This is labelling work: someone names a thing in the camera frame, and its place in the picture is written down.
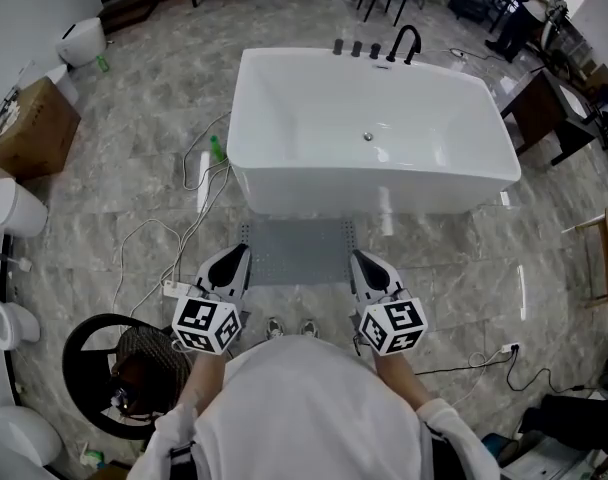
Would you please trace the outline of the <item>brown bag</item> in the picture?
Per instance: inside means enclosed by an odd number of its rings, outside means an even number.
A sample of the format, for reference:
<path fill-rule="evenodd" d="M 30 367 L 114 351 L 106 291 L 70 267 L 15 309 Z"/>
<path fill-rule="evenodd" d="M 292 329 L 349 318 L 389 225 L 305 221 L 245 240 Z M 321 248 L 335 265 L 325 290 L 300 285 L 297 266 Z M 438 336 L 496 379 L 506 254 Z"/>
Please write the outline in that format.
<path fill-rule="evenodd" d="M 166 413 L 189 373 L 187 357 L 173 349 L 168 334 L 150 326 L 130 327 L 117 343 L 108 383 L 111 404 L 134 418 Z"/>

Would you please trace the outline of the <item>dark wooden vanity cabinet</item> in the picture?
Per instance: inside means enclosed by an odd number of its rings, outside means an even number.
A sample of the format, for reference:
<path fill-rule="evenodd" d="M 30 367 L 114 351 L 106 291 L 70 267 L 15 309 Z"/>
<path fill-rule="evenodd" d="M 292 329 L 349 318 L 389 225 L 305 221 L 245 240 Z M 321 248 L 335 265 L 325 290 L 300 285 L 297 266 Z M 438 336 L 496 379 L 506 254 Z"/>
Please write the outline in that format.
<path fill-rule="evenodd" d="M 512 115 L 521 133 L 523 143 L 515 148 L 517 156 L 554 133 L 561 150 L 550 162 L 555 166 L 597 137 L 595 127 L 587 121 L 589 113 L 588 102 L 578 91 L 543 69 L 516 93 L 501 117 Z"/>

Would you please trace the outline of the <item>person's white shirt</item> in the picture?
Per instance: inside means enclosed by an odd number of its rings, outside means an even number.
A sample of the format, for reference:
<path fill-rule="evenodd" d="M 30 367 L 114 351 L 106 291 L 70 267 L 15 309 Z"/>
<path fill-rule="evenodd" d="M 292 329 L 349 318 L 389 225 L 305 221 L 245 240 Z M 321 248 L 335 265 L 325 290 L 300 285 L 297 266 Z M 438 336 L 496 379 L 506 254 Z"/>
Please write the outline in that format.
<path fill-rule="evenodd" d="M 226 359 L 199 414 L 191 373 L 127 480 L 500 480 L 445 400 L 414 410 L 366 365 L 323 340 L 267 340 Z"/>

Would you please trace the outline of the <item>dark wooden platform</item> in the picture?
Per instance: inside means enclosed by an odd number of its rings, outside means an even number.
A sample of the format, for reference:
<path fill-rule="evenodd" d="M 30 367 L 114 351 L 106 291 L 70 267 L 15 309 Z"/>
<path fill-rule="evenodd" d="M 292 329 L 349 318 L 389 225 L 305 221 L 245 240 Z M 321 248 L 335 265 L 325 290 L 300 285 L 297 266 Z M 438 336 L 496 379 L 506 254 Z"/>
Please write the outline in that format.
<path fill-rule="evenodd" d="M 146 21 L 159 0 L 108 0 L 98 14 L 105 34 Z"/>

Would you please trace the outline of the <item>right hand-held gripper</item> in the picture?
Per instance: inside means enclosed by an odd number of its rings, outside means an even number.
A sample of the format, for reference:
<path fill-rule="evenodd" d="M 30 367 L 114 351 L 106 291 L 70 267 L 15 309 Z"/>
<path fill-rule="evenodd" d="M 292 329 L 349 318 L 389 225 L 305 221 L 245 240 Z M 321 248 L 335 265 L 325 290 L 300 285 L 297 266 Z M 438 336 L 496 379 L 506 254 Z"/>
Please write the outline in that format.
<path fill-rule="evenodd" d="M 357 306 L 350 315 L 356 342 L 380 356 L 414 348 L 428 322 L 418 298 L 405 287 L 398 271 L 382 258 L 355 249 L 350 257 L 351 290 Z"/>

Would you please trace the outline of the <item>white appliance box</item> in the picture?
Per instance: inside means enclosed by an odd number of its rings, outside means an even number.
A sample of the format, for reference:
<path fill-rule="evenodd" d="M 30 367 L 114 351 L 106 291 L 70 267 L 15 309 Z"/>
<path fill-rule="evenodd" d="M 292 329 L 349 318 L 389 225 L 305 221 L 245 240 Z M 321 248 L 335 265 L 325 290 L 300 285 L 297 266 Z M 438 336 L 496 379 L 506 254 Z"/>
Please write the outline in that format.
<path fill-rule="evenodd" d="M 549 437 L 525 442 L 496 433 L 482 442 L 500 465 L 500 480 L 591 480 L 606 454 L 578 451 Z"/>

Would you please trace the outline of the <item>person's right forearm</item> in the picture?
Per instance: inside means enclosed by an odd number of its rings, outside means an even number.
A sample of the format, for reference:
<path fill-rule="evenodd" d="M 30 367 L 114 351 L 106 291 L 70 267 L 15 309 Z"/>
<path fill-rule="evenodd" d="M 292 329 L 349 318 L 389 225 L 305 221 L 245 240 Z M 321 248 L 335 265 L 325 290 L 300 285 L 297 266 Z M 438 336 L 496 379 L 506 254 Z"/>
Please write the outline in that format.
<path fill-rule="evenodd" d="M 380 379 L 414 410 L 433 399 L 432 394 L 413 372 L 402 353 L 373 354 L 375 369 Z"/>

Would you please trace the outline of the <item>grey perforated bath mat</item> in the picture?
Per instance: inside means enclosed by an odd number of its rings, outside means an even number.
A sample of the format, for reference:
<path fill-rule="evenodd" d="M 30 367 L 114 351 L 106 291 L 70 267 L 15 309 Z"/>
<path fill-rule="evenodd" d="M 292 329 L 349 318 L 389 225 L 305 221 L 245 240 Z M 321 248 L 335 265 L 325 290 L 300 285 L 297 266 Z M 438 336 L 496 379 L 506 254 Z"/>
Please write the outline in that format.
<path fill-rule="evenodd" d="M 252 286 L 349 283 L 356 248 L 351 219 L 247 220 L 238 240 L 250 248 Z"/>

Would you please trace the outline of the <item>small white bin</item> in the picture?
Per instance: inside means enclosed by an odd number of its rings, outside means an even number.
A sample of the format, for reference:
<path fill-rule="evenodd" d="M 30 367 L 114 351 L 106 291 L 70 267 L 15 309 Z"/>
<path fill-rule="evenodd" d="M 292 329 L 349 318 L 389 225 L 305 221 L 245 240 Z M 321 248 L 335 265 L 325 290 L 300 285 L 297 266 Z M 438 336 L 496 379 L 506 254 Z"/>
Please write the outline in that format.
<path fill-rule="evenodd" d="M 45 73 L 45 76 L 51 80 L 51 82 L 71 106 L 75 106 L 77 104 L 79 100 L 79 93 L 73 84 L 73 80 L 66 64 L 60 64 L 56 68 L 49 70 Z"/>

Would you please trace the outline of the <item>black round chair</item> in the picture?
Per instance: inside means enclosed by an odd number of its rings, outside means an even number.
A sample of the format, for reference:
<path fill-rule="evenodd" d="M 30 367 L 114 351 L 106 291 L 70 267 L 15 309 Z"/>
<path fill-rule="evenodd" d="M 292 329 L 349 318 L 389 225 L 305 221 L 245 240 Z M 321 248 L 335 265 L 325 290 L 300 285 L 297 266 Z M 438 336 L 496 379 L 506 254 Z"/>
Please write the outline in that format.
<path fill-rule="evenodd" d="M 104 313 L 79 324 L 67 338 L 62 374 L 68 393 L 81 414 L 101 431 L 125 440 L 147 440 L 161 415 L 134 418 L 111 404 L 108 383 L 116 362 L 120 336 L 130 327 L 153 325 L 125 315 Z"/>

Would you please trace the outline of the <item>small white plug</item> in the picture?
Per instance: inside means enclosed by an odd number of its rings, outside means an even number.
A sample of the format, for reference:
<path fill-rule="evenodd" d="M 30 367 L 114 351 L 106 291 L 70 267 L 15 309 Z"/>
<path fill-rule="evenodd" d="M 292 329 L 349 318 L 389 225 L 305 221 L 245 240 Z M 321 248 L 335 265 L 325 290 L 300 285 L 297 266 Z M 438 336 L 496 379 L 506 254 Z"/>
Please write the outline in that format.
<path fill-rule="evenodd" d="M 0 262 L 12 263 L 23 272 L 30 272 L 32 269 L 32 262 L 25 257 L 14 258 L 6 254 L 0 253 Z"/>

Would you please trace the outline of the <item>black bathtub faucet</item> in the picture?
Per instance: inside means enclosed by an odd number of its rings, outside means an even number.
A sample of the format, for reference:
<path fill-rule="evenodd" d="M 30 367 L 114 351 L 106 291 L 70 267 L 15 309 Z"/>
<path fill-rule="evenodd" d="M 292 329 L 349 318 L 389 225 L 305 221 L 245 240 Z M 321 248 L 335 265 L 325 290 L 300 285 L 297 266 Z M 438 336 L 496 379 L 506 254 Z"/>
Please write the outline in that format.
<path fill-rule="evenodd" d="M 414 39 L 413 39 L 413 42 L 412 42 L 412 44 L 410 46 L 410 49 L 409 49 L 409 51 L 407 53 L 407 56 L 404 59 L 404 63 L 406 65 L 410 65 L 411 62 L 412 62 L 412 60 L 413 60 L 413 57 L 416 54 L 420 54 L 421 53 L 421 51 L 422 51 L 422 39 L 421 39 L 421 35 L 418 32 L 418 30 L 417 30 L 416 27 L 414 27 L 413 25 L 408 24 L 408 25 L 403 26 L 400 29 L 400 31 L 398 32 L 397 37 L 395 39 L 395 42 L 393 44 L 393 47 L 390 50 L 389 54 L 386 56 L 386 60 L 388 62 L 393 63 L 396 60 L 396 55 L 398 53 L 399 47 L 401 45 L 401 42 L 402 42 L 405 34 L 408 31 L 411 31 L 413 33 Z"/>

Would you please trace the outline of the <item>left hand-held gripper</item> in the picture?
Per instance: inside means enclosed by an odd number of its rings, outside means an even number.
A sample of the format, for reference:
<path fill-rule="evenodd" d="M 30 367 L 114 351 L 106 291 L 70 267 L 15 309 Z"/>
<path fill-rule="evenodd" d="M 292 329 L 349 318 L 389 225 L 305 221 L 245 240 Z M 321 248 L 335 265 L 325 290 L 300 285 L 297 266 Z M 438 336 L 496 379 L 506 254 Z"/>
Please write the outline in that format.
<path fill-rule="evenodd" d="M 193 285 L 177 300 L 172 329 L 182 346 L 224 354 L 244 327 L 243 295 L 250 279 L 251 252 L 244 243 L 213 255 L 199 268 Z"/>

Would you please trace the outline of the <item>person's left forearm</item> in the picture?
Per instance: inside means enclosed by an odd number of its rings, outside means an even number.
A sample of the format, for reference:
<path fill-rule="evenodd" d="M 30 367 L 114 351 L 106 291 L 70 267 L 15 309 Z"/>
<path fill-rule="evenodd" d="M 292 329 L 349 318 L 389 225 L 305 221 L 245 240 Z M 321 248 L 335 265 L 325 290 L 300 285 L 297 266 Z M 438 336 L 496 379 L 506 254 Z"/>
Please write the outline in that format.
<path fill-rule="evenodd" d="M 199 354 L 191 372 L 191 390 L 197 397 L 196 410 L 202 414 L 221 392 L 224 383 L 226 357 Z"/>

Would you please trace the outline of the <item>white bathtub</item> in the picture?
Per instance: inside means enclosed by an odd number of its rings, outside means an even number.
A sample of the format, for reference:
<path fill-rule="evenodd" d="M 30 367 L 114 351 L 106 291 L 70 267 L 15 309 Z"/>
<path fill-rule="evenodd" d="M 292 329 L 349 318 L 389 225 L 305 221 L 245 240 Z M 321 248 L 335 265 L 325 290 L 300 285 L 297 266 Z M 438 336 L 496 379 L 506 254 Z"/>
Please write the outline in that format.
<path fill-rule="evenodd" d="M 521 176 L 481 79 L 316 48 L 244 51 L 227 155 L 270 216 L 459 214 Z"/>

